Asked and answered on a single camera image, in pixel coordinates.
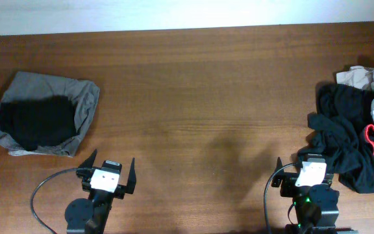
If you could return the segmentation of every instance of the cable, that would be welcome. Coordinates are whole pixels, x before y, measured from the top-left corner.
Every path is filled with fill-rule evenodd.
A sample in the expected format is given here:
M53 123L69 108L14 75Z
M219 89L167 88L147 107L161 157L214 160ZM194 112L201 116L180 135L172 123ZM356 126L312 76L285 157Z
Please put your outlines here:
M282 168L280 168L279 170L277 170L276 172L274 172L271 177L268 179L268 182L266 183L266 186L265 186L265 192L264 192L264 212L265 212L265 223L266 223L266 229L268 230L268 234L272 234L272 230L271 230L271 226L269 225L269 220L268 220L268 209L266 207L266 195L268 193L268 188L269 188L269 185L271 184L272 182L272 179L280 172L282 171L283 169L287 168L287 167L290 167L290 166L296 166L295 163L290 163L290 164L287 164L285 166L283 166Z
M292 211L292 208L295 206L295 202L292 203L292 205L290 206L290 208L288 209L288 220L290 221L291 224L293 224L293 222L291 221L291 218L290 218L290 213Z
M47 177L46 179L43 180L43 182L41 182L37 187L36 189L34 189L34 191L32 192L31 194L31 198L30 198L30 209L31 209L31 213L32 215L34 215L34 217L37 219L37 221L45 228L47 228L47 230L49 230L52 234L57 234L53 229L51 229L47 224L45 224L43 222L43 220L41 220L40 218L38 218L38 215L36 214L36 211L34 210L34 197L38 191L38 189L40 189L41 186L43 186L47 181L49 181L50 179L58 176L58 175L61 175L61 174L65 174L65 173L68 173L68 172L76 172L78 170L90 170L90 168L70 168L70 169L66 169L66 170L63 170L63 171L59 171L57 173L54 173L53 175L50 175L49 177Z

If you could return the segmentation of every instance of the black cloth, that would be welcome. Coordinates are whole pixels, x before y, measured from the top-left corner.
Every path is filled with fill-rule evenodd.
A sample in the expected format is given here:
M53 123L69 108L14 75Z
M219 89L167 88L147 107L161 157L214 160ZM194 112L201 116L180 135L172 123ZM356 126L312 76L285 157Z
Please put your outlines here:
M317 112L328 118L342 116L348 119L359 134L365 126L373 123L373 99L374 92L344 84L328 84L318 91Z
M57 146L74 137L75 108L65 96L38 101L2 103L0 128L27 151Z
M327 173L339 174L339 181L358 193L374 193L374 156L363 129L373 123L371 102L374 92L344 84L319 89L318 114L308 116L308 126L316 130L310 147L298 152L325 156Z
M298 152L299 160L307 153L325 156L327 173L339 174L339 181L358 193L374 193L373 149L360 138L353 124L342 116L327 118L322 114L308 116L308 126L317 131L311 148Z

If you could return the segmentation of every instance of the wooden table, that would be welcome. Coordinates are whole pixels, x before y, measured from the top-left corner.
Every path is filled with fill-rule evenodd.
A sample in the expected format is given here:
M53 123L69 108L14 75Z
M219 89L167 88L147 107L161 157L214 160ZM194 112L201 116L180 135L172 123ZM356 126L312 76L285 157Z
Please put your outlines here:
M316 85L355 64L374 66L374 23L2 36L0 99L20 70L94 81L101 97L72 159L0 146L0 233L48 233L31 192L95 148L96 165L123 164L121 183L136 158L135 193L114 201L105 233L263 230L264 185L278 156L288 163L307 145ZM374 233L374 194L333 188L337 226ZM87 195L62 175L35 207L65 233L66 206ZM275 188L268 198L271 224L283 228L291 199Z

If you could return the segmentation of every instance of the pile of clothes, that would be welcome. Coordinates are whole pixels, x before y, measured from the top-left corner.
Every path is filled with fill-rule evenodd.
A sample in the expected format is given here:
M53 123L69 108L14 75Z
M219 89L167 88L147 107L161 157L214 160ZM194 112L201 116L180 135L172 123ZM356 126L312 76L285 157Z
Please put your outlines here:
M74 156L99 91L91 81L17 72L0 102L0 145L13 156Z
M337 83L319 89L317 114L308 116L316 134L299 160L322 154L327 173L355 192L374 193L374 69L352 67L337 74Z

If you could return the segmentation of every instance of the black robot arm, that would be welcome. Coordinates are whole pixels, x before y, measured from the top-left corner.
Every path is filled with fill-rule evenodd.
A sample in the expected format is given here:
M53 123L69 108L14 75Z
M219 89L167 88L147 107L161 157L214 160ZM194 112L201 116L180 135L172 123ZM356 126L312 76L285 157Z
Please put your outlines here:
M306 162L325 163L322 155L305 155ZM340 193L333 190L333 174L325 174L324 180L314 186L296 186L299 173L284 172L281 159L278 158L276 175L272 180L272 187L280 187L280 195L292 198L298 224L288 224L287 234L355 234L351 229L338 229L335 222L339 215L337 203Z
M67 234L102 234L113 199L123 199L126 193L134 193L135 159L132 159L127 185L119 185L122 165L104 161L101 168L93 167L96 154L97 150L79 166L89 170L76 171L77 177L82 179L82 188L89 192L89 197L76 199L66 208L64 218L68 223Z

